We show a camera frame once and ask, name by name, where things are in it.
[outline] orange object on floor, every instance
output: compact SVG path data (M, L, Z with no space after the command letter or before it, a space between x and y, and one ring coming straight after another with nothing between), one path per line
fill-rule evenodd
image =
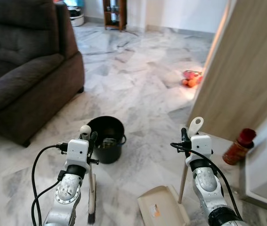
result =
M191 70L184 71L183 74L184 74L185 79L182 80L182 84L189 88L192 88L195 85L198 85L201 82L202 77L203 77L201 72L191 71Z

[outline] marble floor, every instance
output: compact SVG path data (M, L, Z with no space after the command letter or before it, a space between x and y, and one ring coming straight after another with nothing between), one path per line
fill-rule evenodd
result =
M23 148L0 136L0 226L31 226L31 170L45 146L78 136L81 125L111 115L125 126L127 143L114 164L93 168L97 175L96 226L143 226L137 198L158 185L179 189L183 156L170 146L179 141L196 89L182 87L184 70L201 70L211 40L164 32L105 31L98 24L74 29L84 57L85 92L75 96ZM215 155L235 191L238 208L250 226L267 225L267 211L238 200L238 168L226 165L222 153L230 142L212 137ZM36 185L52 185L63 169L65 155L45 152L37 165ZM88 180L84 180L75 225L87 225ZM42 218L50 210L53 192L40 199ZM192 226L207 226L188 174L184 206Z

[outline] label on dustpan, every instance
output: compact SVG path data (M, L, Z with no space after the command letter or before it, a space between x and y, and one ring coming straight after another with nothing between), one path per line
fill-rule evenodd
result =
M153 204L150 206L150 213L152 215L152 217L157 218L161 215L158 206L156 204Z

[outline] dustpan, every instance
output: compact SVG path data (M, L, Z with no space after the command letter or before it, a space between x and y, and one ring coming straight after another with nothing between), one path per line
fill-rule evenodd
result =
M181 139L184 141L197 134L203 124L203 118L192 120L189 130L181 130ZM190 219L182 205L182 196L186 183L188 167L184 164L179 195L172 185L158 186L144 193L138 198L145 226L188 226Z
M172 185L158 186L138 198L145 226L188 226L189 216Z

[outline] wooden shelf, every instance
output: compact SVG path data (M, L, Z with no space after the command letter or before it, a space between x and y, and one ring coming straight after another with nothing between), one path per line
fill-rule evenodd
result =
M119 29L119 28L120 28L120 22L117 21L117 22L115 22L115 23L107 23L107 24L106 24L106 27L113 27L113 28L117 28L117 29Z
M108 13L108 14L119 14L119 12L111 12L111 11L105 11L105 13Z
M116 0L114 6L111 5L110 0L103 0L103 12L104 12L104 22L105 29L114 28L120 31L126 29L127 24L127 1L126 0Z

